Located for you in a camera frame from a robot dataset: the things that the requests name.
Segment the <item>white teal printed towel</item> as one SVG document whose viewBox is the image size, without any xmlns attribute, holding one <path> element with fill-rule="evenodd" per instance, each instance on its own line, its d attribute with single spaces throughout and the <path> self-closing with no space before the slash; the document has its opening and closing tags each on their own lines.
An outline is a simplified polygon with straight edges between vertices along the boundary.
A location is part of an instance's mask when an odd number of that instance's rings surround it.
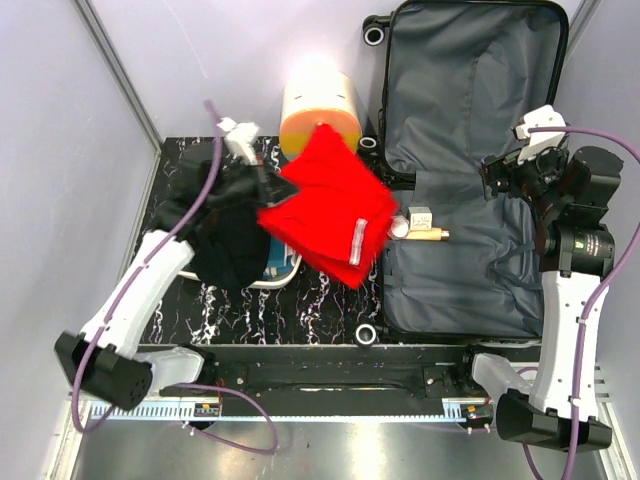
<svg viewBox="0 0 640 480">
<path fill-rule="evenodd" d="M 293 270 L 297 259 L 298 254 L 289 245 L 272 237 L 263 279 L 271 280 L 278 276 L 288 275 Z"/>
</svg>

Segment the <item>red black garment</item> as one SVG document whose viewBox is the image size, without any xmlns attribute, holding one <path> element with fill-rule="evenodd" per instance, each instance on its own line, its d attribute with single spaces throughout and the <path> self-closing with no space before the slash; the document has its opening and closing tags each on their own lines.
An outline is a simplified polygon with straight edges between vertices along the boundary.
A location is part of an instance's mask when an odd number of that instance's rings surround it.
<svg viewBox="0 0 640 480">
<path fill-rule="evenodd" d="M 398 210 L 391 190 L 332 127 L 315 129 L 281 175 L 299 192 L 258 211 L 258 223 L 314 269 L 351 289 L 367 278 Z"/>
</svg>

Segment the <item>orange white drawer box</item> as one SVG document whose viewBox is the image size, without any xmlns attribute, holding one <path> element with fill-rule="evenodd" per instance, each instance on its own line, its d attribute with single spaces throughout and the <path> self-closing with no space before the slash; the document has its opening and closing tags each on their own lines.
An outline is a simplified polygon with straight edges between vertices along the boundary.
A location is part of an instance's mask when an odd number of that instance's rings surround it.
<svg viewBox="0 0 640 480">
<path fill-rule="evenodd" d="M 311 55 L 296 65 L 284 87 L 281 151 L 289 159 L 298 156 L 322 124 L 339 133 L 351 150 L 357 149 L 362 126 L 354 84 L 330 59 Z"/>
</svg>

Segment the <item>white plastic basin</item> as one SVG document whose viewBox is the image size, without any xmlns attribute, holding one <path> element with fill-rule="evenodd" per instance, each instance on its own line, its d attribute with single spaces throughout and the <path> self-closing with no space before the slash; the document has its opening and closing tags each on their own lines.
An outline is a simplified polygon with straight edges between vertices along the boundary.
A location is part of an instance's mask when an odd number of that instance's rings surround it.
<svg viewBox="0 0 640 480">
<path fill-rule="evenodd" d="M 296 275 L 301 256 L 267 235 L 256 242 L 214 242 L 179 272 L 186 280 L 225 290 L 280 289 Z"/>
</svg>

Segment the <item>beige cosmetic tube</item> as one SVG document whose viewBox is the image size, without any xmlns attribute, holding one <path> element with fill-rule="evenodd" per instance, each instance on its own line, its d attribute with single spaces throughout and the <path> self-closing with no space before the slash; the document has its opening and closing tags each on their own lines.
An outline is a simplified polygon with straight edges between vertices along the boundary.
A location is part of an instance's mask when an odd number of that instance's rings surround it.
<svg viewBox="0 0 640 480">
<path fill-rule="evenodd" d="M 431 228 L 428 230 L 411 230 L 407 236 L 406 240 L 413 241 L 445 241 L 447 242 L 450 239 L 450 232 L 446 229 L 442 228 Z"/>
</svg>

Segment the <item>white small square box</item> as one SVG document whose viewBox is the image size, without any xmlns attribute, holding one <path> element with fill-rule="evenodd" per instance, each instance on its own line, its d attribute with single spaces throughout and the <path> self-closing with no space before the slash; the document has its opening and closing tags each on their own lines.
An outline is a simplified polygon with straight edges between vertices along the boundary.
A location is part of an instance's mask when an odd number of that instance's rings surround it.
<svg viewBox="0 0 640 480">
<path fill-rule="evenodd" d="M 409 231 L 429 231 L 433 228 L 433 215 L 427 206 L 412 205 L 408 207 Z"/>
</svg>

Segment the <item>black white space suitcase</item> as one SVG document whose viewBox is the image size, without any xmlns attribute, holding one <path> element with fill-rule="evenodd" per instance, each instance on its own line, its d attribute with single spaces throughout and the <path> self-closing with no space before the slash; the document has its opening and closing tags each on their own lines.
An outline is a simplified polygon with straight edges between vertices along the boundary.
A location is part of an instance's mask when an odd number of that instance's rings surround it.
<svg viewBox="0 0 640 480">
<path fill-rule="evenodd" d="M 447 241 L 393 240 L 379 259 L 384 334 L 404 342 L 528 341 L 543 327 L 529 206 L 487 198 L 479 167 L 551 104 L 569 21 L 551 1 L 406 1 L 362 24 L 386 49 L 378 143 L 400 212 L 427 207 Z"/>
</svg>

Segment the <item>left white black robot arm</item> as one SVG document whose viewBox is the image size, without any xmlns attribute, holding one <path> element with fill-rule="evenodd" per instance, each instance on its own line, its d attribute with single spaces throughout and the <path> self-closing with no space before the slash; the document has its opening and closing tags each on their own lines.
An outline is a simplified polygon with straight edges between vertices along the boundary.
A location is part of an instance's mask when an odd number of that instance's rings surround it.
<svg viewBox="0 0 640 480">
<path fill-rule="evenodd" d="M 208 394 L 216 372 L 196 348 L 139 354 L 147 321 L 184 270 L 230 295 L 262 281 L 272 237 L 258 216 L 297 192 L 262 165 L 224 171 L 210 161 L 194 167 L 176 197 L 157 213 L 103 306 L 79 333 L 64 331 L 56 340 L 54 352 L 72 402 L 87 394 L 130 411 L 149 393 L 179 383 L 193 395 Z"/>
</svg>

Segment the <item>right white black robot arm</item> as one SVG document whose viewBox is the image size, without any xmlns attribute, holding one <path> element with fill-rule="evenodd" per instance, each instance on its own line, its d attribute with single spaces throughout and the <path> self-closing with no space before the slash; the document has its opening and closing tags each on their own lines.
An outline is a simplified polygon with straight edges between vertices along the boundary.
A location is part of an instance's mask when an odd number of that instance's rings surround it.
<svg viewBox="0 0 640 480">
<path fill-rule="evenodd" d="M 582 312 L 614 266 L 615 242 L 601 220 L 622 168 L 619 157 L 593 146 L 574 154 L 547 147 L 527 160 L 511 152 L 481 163 L 487 195 L 523 199 L 534 214 L 544 295 L 534 383 L 491 353 L 476 354 L 453 374 L 463 395 L 489 394 L 503 440 L 564 452 L 611 444 L 611 428 L 598 419 L 594 387 L 601 304 L 593 304 L 590 319 Z"/>
</svg>

